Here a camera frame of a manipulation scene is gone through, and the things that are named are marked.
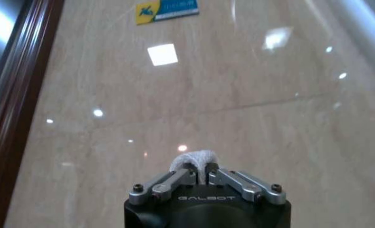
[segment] white cloth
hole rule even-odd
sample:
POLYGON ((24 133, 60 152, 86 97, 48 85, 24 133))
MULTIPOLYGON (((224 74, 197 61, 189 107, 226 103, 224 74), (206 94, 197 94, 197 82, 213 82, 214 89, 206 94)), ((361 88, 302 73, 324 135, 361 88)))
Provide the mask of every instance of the white cloth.
POLYGON ((173 161, 170 165, 170 171, 177 171, 182 169, 184 164, 192 163, 197 168, 200 172, 200 184, 206 183, 206 171, 205 168, 208 166, 208 163, 220 163, 220 159, 217 157, 217 154, 214 151, 204 150, 204 151, 196 151, 189 152, 185 154, 181 154, 176 160, 173 161))

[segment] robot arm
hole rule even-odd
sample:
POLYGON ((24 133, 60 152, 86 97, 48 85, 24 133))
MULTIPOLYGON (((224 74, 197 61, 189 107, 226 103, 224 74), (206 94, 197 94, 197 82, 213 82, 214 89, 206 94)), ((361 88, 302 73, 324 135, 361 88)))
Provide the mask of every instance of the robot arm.
POLYGON ((206 176, 198 184, 197 170, 184 168, 137 184, 125 203, 126 228, 290 228, 281 185, 214 163, 206 176))

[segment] marble floor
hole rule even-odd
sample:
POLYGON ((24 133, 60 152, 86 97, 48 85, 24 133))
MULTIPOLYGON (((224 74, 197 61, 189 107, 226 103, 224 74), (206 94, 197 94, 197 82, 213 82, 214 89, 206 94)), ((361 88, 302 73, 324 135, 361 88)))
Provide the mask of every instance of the marble floor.
POLYGON ((66 0, 6 227, 124 227, 186 145, 284 185, 293 227, 374 228, 375 68, 325 1, 136 3, 66 0))

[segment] wooden door frame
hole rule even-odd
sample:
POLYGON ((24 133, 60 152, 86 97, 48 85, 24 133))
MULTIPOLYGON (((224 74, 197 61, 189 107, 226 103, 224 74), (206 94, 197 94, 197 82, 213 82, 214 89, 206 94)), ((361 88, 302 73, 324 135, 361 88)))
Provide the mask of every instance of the wooden door frame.
POLYGON ((0 227, 3 227, 65 0, 29 0, 0 65, 0 227))

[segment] screw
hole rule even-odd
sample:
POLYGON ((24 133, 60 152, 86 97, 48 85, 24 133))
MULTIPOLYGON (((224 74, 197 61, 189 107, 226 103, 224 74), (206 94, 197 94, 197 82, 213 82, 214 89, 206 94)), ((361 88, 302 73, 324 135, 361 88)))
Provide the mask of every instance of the screw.
POLYGON ((282 192, 282 185, 281 184, 273 184, 272 190, 281 193, 282 192))
POLYGON ((134 185, 134 191, 136 192, 144 192, 144 185, 142 184, 136 184, 134 185))

